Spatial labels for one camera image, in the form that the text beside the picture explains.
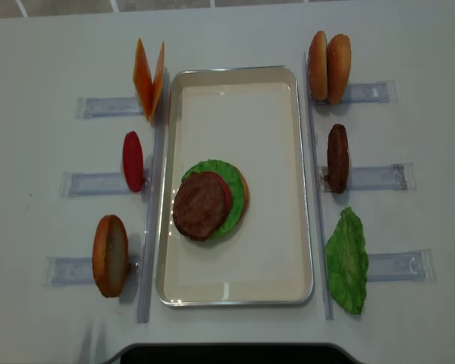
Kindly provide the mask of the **green lettuce leaf on stack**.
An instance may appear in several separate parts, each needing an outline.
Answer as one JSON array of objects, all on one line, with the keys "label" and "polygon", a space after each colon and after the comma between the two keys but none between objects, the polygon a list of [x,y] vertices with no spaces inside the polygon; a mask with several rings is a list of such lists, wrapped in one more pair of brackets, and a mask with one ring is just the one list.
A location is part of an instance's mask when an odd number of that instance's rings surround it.
[{"label": "green lettuce leaf on stack", "polygon": [[193,172],[202,173],[206,171],[212,171],[219,174],[229,186],[232,195],[231,210],[227,214],[226,219],[221,226],[214,231],[213,235],[207,239],[215,240],[228,235],[238,224],[237,222],[240,218],[244,203],[243,185],[240,181],[240,175],[237,173],[236,167],[219,159],[209,159],[197,163],[185,172],[181,178],[181,183]]}]

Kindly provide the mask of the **red tomato slice on stack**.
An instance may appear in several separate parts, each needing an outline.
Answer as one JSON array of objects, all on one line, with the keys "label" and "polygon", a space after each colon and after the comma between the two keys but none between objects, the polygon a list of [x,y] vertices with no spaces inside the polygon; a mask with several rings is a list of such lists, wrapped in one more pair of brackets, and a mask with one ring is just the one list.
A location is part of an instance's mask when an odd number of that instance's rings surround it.
[{"label": "red tomato slice on stack", "polygon": [[223,189],[224,201],[225,201],[224,210],[225,210],[225,214],[227,215],[229,213],[229,211],[231,210],[231,203],[232,203],[232,195],[231,195],[231,191],[229,189],[229,186],[226,184],[224,179],[219,174],[216,174],[215,172],[212,172],[212,171],[206,171],[206,174],[209,175],[209,176],[214,177],[214,179],[216,179],[218,184]]}]

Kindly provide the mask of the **brown meat patty on stack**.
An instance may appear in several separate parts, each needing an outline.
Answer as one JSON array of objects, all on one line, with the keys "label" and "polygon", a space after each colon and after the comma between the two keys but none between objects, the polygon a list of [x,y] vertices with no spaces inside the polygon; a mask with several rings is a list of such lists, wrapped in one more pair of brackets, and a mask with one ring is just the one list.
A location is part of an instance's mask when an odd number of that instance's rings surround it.
[{"label": "brown meat patty on stack", "polygon": [[181,234],[207,240],[227,215],[226,194],[217,174],[193,172],[181,183],[173,207],[173,221]]}]

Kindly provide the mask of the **upright red tomato slice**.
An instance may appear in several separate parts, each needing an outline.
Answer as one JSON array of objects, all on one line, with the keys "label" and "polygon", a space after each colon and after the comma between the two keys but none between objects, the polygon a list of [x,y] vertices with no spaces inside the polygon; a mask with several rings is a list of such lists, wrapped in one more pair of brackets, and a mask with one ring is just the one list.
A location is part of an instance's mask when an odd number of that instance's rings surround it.
[{"label": "upright red tomato slice", "polygon": [[130,191],[134,193],[140,192],[145,182],[143,176],[143,151],[140,139],[135,131],[127,133],[124,138],[122,164]]}]

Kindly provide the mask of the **upright brown meat patty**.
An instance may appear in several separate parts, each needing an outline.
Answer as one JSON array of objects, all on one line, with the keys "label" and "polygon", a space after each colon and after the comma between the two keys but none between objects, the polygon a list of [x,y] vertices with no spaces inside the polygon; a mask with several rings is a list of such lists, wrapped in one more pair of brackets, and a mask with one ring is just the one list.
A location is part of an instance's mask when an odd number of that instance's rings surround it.
[{"label": "upright brown meat patty", "polygon": [[327,160],[329,187],[341,194],[347,187],[350,166],[347,132],[342,124],[335,124],[328,135]]}]

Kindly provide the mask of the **orange cheese slice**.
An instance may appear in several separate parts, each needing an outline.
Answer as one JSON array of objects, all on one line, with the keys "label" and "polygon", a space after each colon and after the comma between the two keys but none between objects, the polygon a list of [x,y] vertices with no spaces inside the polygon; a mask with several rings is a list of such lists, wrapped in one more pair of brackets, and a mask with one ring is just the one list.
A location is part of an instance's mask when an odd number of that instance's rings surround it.
[{"label": "orange cheese slice", "polygon": [[152,117],[153,81],[141,39],[136,44],[133,83],[148,122]]},{"label": "orange cheese slice", "polygon": [[155,70],[155,78],[153,80],[153,97],[152,97],[152,112],[149,119],[149,123],[151,125],[155,124],[154,115],[155,110],[158,106],[158,102],[160,100],[160,96],[163,90],[163,80],[164,80],[164,62],[165,62],[165,43],[162,43],[162,47],[159,53],[156,70]]}]

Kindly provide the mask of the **left orange cheese slice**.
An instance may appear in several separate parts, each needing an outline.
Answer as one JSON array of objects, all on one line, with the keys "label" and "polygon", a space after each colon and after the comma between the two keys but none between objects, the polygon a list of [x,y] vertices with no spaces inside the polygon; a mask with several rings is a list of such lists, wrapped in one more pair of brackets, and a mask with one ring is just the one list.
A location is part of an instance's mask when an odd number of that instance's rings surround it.
[{"label": "left orange cheese slice", "polygon": [[133,83],[148,122],[152,117],[153,81],[141,39],[136,44]]}]

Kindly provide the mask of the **upright green lettuce leaf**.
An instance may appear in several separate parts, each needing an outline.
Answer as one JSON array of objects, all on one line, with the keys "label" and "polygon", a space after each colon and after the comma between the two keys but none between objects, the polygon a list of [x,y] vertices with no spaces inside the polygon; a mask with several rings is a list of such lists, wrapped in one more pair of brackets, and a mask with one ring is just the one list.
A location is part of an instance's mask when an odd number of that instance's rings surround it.
[{"label": "upright green lettuce leaf", "polygon": [[350,207],[341,211],[325,256],[331,297],[349,314],[361,314],[367,295],[369,255],[362,221]]}]

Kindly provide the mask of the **bottom bun on tray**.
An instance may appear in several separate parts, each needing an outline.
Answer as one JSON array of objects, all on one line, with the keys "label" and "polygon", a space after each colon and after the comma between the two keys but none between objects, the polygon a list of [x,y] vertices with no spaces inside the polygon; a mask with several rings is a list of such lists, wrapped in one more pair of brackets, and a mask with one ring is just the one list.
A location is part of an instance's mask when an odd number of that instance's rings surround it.
[{"label": "bottom bun on tray", "polygon": [[241,171],[238,168],[236,168],[236,169],[237,169],[237,173],[240,175],[240,181],[241,181],[241,183],[243,185],[243,194],[244,194],[243,209],[242,209],[240,218],[239,218],[239,220],[237,222],[237,223],[240,223],[242,221],[242,219],[243,219],[243,216],[246,213],[246,209],[247,209],[247,206],[249,204],[249,187],[248,187],[246,179],[244,178],[244,176],[241,173]]}]

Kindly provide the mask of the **long clear strip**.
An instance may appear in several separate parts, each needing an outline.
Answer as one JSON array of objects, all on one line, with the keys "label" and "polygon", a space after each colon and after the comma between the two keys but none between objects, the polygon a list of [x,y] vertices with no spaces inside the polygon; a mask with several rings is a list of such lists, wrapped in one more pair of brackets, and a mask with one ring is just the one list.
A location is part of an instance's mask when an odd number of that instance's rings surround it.
[{"label": "long clear strip", "polygon": [[303,70],[304,70],[304,101],[306,103],[306,125],[307,133],[309,138],[309,152],[311,156],[311,175],[313,185],[313,200],[315,210],[315,226],[317,231],[318,239],[318,256],[319,264],[321,269],[321,280],[322,280],[322,294],[323,303],[325,310],[325,319],[334,319],[334,309],[332,298],[328,289],[328,273],[325,258],[325,227],[323,222],[323,211],[322,211],[322,194],[320,189],[319,179],[319,166],[317,159],[317,146],[316,146],[316,132],[313,123],[312,115],[312,96],[309,89],[308,81],[308,52],[305,51],[303,55]]},{"label": "long clear strip", "polygon": [[146,219],[146,235],[143,246],[141,279],[139,285],[138,307],[136,320],[138,324],[149,321],[152,296],[152,276],[155,263],[155,245],[158,231],[158,209],[162,192],[162,166],[164,160],[165,129],[168,121],[168,103],[170,95],[170,74],[164,68],[161,98],[155,113],[155,138],[150,168],[148,193],[148,209]]}]

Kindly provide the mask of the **upright bun half far-right inner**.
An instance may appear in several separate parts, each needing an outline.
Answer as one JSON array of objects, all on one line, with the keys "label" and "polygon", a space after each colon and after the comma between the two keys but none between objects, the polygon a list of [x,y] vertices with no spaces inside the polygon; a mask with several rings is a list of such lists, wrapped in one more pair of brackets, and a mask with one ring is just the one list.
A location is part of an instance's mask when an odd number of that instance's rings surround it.
[{"label": "upright bun half far-right inner", "polygon": [[328,96],[327,39],[324,31],[318,31],[310,44],[308,55],[308,82],[312,97],[318,101]]}]

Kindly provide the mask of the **upright sesame bun half outer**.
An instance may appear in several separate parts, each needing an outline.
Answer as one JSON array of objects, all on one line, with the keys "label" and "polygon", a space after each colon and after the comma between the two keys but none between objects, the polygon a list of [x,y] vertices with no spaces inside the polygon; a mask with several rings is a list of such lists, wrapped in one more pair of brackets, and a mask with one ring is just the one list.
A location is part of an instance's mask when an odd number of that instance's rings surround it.
[{"label": "upright sesame bun half outer", "polygon": [[350,38],[337,34],[328,44],[328,96],[330,104],[338,104],[344,95],[351,69]]}]

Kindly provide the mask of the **clear holder rail cheese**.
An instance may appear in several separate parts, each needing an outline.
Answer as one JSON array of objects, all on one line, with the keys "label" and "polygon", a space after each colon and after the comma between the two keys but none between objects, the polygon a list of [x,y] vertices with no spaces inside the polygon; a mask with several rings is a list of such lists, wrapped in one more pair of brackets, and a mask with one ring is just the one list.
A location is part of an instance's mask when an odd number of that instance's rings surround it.
[{"label": "clear holder rail cheese", "polygon": [[142,115],[143,109],[136,97],[93,98],[77,100],[75,116],[79,119]]}]

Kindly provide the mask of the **clear holder rail patty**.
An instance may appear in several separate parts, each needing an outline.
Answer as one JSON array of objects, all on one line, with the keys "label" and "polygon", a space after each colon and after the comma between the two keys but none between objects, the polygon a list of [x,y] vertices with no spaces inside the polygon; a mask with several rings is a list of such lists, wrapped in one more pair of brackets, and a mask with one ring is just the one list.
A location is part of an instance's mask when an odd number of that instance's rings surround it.
[{"label": "clear holder rail patty", "polygon": [[345,190],[415,190],[412,163],[356,167],[349,172]]}]

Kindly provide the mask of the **clear holder rail right buns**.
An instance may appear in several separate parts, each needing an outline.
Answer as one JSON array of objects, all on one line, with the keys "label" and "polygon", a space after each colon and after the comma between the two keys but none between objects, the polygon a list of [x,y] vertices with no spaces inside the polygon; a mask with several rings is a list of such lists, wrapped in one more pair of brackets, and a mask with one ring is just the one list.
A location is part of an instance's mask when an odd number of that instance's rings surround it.
[{"label": "clear holder rail right buns", "polygon": [[340,104],[395,102],[397,102],[397,94],[394,80],[375,83],[350,83],[339,101]]}]

